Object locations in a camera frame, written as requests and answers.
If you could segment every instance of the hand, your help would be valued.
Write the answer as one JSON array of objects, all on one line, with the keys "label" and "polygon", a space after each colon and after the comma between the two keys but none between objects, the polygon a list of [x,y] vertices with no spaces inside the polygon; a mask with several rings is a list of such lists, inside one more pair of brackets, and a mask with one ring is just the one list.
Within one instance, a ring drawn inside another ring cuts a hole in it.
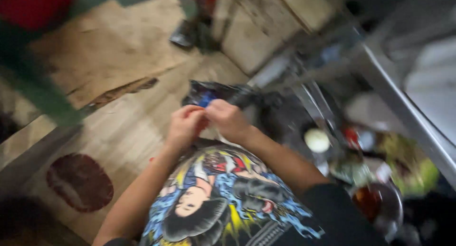
[{"label": "hand", "polygon": [[209,103],[206,108],[206,117],[213,122],[224,138],[241,146],[254,128],[237,106],[221,99]]},{"label": "hand", "polygon": [[182,152],[189,148],[201,131],[204,122],[204,108],[186,105],[171,115],[171,124],[165,146]]}]

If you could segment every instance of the black t-shirt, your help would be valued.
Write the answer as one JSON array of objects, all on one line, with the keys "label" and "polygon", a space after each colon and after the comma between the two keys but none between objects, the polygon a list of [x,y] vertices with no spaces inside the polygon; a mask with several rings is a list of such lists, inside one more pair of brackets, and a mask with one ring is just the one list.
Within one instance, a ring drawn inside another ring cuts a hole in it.
[{"label": "black t-shirt", "polygon": [[[130,246],[117,238],[105,246]],[[198,150],[152,204],[140,246],[387,245],[345,190],[320,184],[294,196],[253,154]]]}]

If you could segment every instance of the printed woman's face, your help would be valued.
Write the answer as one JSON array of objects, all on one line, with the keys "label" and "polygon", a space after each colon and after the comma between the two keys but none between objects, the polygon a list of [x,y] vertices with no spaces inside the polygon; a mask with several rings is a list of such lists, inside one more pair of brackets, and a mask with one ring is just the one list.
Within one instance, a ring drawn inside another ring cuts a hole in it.
[{"label": "printed woman's face", "polygon": [[184,195],[179,198],[176,205],[176,215],[179,217],[190,216],[201,207],[202,202],[208,199],[209,197],[206,196],[206,192],[202,188],[189,187]]}]

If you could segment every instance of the brown liquid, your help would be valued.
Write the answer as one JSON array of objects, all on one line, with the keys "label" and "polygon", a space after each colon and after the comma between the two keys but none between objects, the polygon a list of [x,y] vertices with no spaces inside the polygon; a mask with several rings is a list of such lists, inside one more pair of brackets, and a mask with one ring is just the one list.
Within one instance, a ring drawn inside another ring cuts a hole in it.
[{"label": "brown liquid", "polygon": [[379,191],[371,191],[367,186],[360,188],[356,191],[352,201],[361,210],[364,216],[366,216],[370,223],[373,223],[380,213],[382,197]]}]

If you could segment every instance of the person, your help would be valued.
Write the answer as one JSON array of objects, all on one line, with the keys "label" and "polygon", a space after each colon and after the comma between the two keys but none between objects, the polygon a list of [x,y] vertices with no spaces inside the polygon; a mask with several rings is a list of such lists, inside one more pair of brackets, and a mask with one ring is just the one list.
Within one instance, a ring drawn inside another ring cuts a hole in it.
[{"label": "person", "polygon": [[[241,147],[193,147],[207,120]],[[93,246],[134,239],[140,246],[387,245],[345,190],[221,99],[172,114],[160,153],[113,205]]]}]

